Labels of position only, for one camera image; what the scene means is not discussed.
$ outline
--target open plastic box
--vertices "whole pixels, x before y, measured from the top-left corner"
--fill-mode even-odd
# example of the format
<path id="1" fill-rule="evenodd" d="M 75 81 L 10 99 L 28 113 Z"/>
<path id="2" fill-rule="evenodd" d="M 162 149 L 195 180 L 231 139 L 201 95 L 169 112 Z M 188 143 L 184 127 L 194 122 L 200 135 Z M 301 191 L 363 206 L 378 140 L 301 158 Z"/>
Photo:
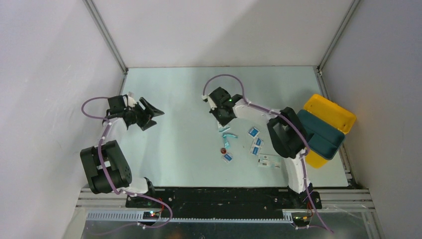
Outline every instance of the open plastic box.
<path id="1" fill-rule="evenodd" d="M 353 113 L 317 94 L 298 112 L 298 117 L 308 133 L 311 148 L 306 161 L 314 168 L 334 157 L 356 121 Z"/>

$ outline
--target wall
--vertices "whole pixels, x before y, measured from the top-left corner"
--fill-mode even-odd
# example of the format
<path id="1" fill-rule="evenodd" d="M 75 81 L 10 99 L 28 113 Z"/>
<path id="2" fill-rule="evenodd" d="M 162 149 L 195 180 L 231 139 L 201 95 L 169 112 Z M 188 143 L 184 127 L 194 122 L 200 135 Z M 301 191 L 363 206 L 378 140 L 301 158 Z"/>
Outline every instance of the wall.
<path id="1" fill-rule="evenodd" d="M 317 65 L 351 0 L 96 0 L 128 67 Z"/>
<path id="2" fill-rule="evenodd" d="M 387 238 L 422 229 L 422 2 L 363 1 L 323 69 L 330 96 L 357 115 L 346 137 Z"/>
<path id="3" fill-rule="evenodd" d="M 1 1 L 0 19 L 1 237 L 58 239 L 86 184 L 79 151 L 101 132 L 81 104 L 122 75 L 81 0 Z"/>

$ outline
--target gray wall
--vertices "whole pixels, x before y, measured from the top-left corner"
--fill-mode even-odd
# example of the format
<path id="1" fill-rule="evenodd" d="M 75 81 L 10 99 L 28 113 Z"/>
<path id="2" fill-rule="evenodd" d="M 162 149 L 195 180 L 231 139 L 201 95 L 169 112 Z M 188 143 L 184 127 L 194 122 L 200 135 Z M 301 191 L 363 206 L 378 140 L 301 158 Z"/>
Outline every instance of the gray wall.
<path id="1" fill-rule="evenodd" d="M 58 239 L 101 132 L 81 104 L 117 94 L 122 73 L 82 0 L 0 1 L 0 36 L 1 238 Z"/>
<path id="2" fill-rule="evenodd" d="M 422 227 L 422 1 L 364 0 L 323 70 L 357 115 L 346 147 L 387 238 Z"/>

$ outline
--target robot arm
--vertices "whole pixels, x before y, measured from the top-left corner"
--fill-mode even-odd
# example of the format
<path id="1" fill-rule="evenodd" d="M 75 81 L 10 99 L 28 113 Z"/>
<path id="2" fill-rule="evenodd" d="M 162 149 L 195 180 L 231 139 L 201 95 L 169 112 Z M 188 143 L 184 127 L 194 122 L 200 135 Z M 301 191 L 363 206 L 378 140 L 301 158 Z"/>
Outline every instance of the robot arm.
<path id="1" fill-rule="evenodd" d="M 137 102 L 130 93 L 108 98 L 108 105 L 109 109 L 105 117 L 109 119 L 109 122 L 103 121 L 102 134 L 107 130 L 108 124 L 110 124 L 110 127 L 101 145 L 101 153 L 107 171 L 117 189 L 144 194 L 148 192 L 152 184 L 146 178 L 132 177 L 130 167 L 119 147 L 119 143 L 130 125 L 137 124 L 141 130 L 147 130 L 157 124 L 152 119 L 163 115 L 164 112 L 153 107 L 144 98 L 140 98 Z M 80 156 L 91 191 L 95 194 L 111 192 L 111 186 L 100 164 L 98 147 L 92 146 L 83 149 Z"/>
<path id="2" fill-rule="evenodd" d="M 305 152 L 305 145 L 280 117 L 264 113 L 243 100 L 243 96 L 234 95 L 233 97 L 221 87 L 218 87 L 209 95 L 203 96 L 203 100 L 208 102 L 210 113 L 217 119 L 221 126 L 225 126 L 235 118 L 247 119 L 255 124 L 266 126 L 268 128 L 271 142 L 275 151 L 285 158 L 286 168 L 289 177 L 289 188 L 294 192 L 301 194 L 310 183 L 304 185 L 303 168 L 300 161 L 300 155 Z M 281 115 L 290 120 L 304 137 L 307 136 L 299 118 L 292 108 L 286 107 L 284 110 L 272 109 L 273 112 L 280 112 Z"/>

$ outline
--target metal frame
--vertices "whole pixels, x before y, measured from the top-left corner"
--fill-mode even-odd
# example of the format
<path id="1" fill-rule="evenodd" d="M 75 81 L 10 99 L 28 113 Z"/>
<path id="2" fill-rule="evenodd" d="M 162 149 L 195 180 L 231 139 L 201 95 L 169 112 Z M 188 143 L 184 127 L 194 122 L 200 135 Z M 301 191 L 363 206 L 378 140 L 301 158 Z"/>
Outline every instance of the metal frame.
<path id="1" fill-rule="evenodd" d="M 111 53 L 116 59 L 120 69 L 122 70 L 124 76 L 123 81 L 120 86 L 119 92 L 121 92 L 125 80 L 128 68 L 124 63 L 122 56 L 120 55 L 117 46 L 115 45 L 110 32 L 108 31 L 103 18 L 101 17 L 94 0 L 83 0 L 88 11 L 90 12 L 95 24 L 97 25 L 101 35 L 103 36 L 107 46 L 109 47 Z M 333 37 L 328 49 L 325 51 L 324 56 L 322 57 L 318 66 L 314 67 L 318 85 L 322 95 L 330 99 L 327 89 L 325 87 L 323 78 L 322 78 L 322 69 L 324 68 L 327 60 L 329 59 L 332 51 L 334 50 L 336 44 L 341 38 L 344 30 L 349 23 L 351 17 L 355 13 L 357 7 L 359 6 L 361 0 L 353 0 L 351 3 L 347 14 L 345 15 L 343 21 L 341 22 L 335 36 Z M 344 145 L 340 148 L 340 157 L 342 159 L 346 177 L 350 183 L 353 182 L 353 170 L 350 160 L 347 157 L 346 148 Z M 372 202 L 371 195 L 368 189 L 318 189 L 316 190 L 320 194 L 322 209 L 319 210 L 321 213 L 336 213 L 336 212 L 347 212 L 347 213 L 361 213 L 362 219 L 365 222 L 365 227 L 368 233 L 369 238 L 371 239 L 383 239 L 385 238 L 382 232 L 382 229 L 379 224 L 378 216 L 375 211 L 374 204 Z M 88 220 L 113 220 L 116 221 L 118 215 L 138 215 L 138 212 L 149 211 L 147 208 L 126 208 L 126 195 L 115 195 L 115 194 L 94 194 L 90 191 L 89 188 L 83 188 L 80 191 L 79 198 L 75 208 L 74 217 L 79 217 L 78 223 L 80 224 L 80 218 L 87 218 Z M 306 210 L 302 209 L 287 209 L 283 210 L 284 215 L 289 219 L 291 213 L 303 213 Z M 95 213 L 107 212 L 108 217 L 103 218 L 94 218 Z M 201 219 L 174 219 L 178 222 L 209 222 L 208 220 Z M 215 220 L 215 222 L 244 222 L 240 220 Z M 245 222 L 275 222 L 275 223 L 285 223 L 289 220 L 248 220 Z"/>

